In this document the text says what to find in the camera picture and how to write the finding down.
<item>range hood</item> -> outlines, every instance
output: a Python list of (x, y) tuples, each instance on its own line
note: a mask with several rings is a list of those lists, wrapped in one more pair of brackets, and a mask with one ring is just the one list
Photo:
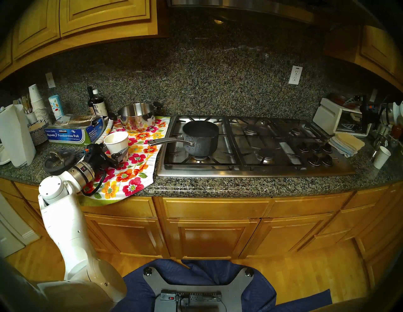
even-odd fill
[(167, 2), (170, 7), (214, 8), (214, 15), (229, 20), (242, 19), (239, 12), (243, 10), (273, 14), (325, 28), (345, 23), (383, 28), (356, 0), (167, 0)]

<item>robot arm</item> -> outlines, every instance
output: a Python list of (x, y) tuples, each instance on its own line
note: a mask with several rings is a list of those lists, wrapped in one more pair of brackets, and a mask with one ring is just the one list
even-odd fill
[[(63, 256), (66, 271), (65, 281), (56, 282), (57, 285), (41, 283), (37, 286), (43, 291), (47, 289), (49, 292), (52, 289), (53, 297), (57, 298), (56, 294), (60, 295), (60, 291), (66, 292), (64, 287), (77, 285), (74, 291), (69, 290), (70, 295), (78, 291), (82, 298), (96, 302), (106, 295), (111, 306), (104, 307), (109, 310), (125, 297), (126, 285), (110, 263), (98, 259), (88, 237), (87, 223), (77, 200), (77, 193), (100, 170), (110, 166), (118, 167), (127, 158), (127, 149), (109, 158), (104, 153), (105, 146), (93, 144), (87, 148), (89, 152), (82, 161), (59, 176), (45, 178), (39, 186), (38, 199), (44, 225)], [(94, 298), (93, 294), (97, 289), (100, 292), (99, 297)]]

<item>blue moving blanket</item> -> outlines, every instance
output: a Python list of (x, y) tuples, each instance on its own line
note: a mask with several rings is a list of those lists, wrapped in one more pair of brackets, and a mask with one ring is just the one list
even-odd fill
[[(115, 306), (113, 312), (153, 311), (155, 294), (143, 278), (145, 267), (156, 268), (161, 277), (172, 285), (226, 285), (243, 268), (227, 260), (182, 260), (182, 263), (190, 269), (172, 260), (159, 259), (126, 275), (123, 280), (127, 286), (127, 296)], [(241, 297), (243, 312), (308, 312), (332, 303), (330, 290), (327, 290), (299, 299), (300, 301), (295, 300), (276, 306), (276, 291), (273, 286), (259, 271), (253, 270), (255, 272), (253, 280)]]

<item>bottle label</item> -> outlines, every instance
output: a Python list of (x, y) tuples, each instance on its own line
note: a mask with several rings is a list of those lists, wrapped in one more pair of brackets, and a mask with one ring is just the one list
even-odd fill
[(93, 104), (94, 111), (96, 116), (107, 116), (108, 112), (106, 111), (105, 102), (101, 102), (98, 104)]

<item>soy sauce bottle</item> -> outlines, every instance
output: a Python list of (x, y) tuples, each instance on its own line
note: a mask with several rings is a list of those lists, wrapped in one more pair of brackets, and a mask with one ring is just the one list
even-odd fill
[(104, 98), (98, 93), (98, 90), (95, 89), (92, 91), (93, 97), (90, 100), (92, 106), (94, 107), (96, 116), (107, 116), (108, 112), (106, 110)]
[(94, 106), (92, 105), (92, 102), (91, 102), (91, 99), (94, 97), (94, 94), (92, 93), (92, 87), (88, 86), (87, 91), (88, 91), (88, 96), (89, 96), (89, 100), (88, 100), (89, 113), (92, 116), (95, 116)]

